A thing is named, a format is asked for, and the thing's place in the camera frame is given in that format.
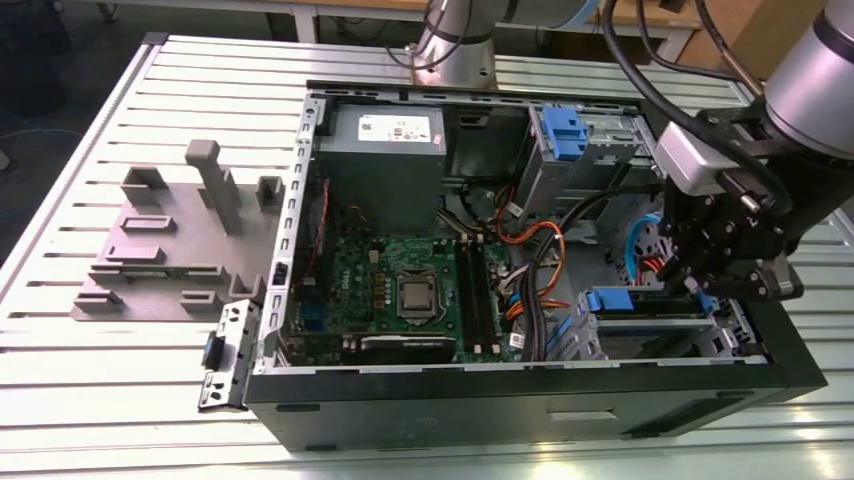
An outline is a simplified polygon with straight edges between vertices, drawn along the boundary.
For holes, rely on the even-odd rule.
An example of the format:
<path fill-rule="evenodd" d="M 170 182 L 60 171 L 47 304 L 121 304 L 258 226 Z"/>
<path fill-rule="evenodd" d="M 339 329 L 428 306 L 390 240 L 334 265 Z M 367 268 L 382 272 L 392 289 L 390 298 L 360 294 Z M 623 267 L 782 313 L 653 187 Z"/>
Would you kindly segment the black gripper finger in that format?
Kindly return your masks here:
<path fill-rule="evenodd" d="M 738 260 L 699 282 L 703 292 L 739 301 L 771 302 L 801 298 L 805 286 L 786 257 Z"/>
<path fill-rule="evenodd" d="M 722 249 L 713 223 L 721 210 L 719 196 L 690 196 L 666 192 L 659 235 L 670 240 L 671 256 L 658 273 L 665 292 L 682 294 L 685 281 L 693 278 L 702 286 L 722 271 Z"/>

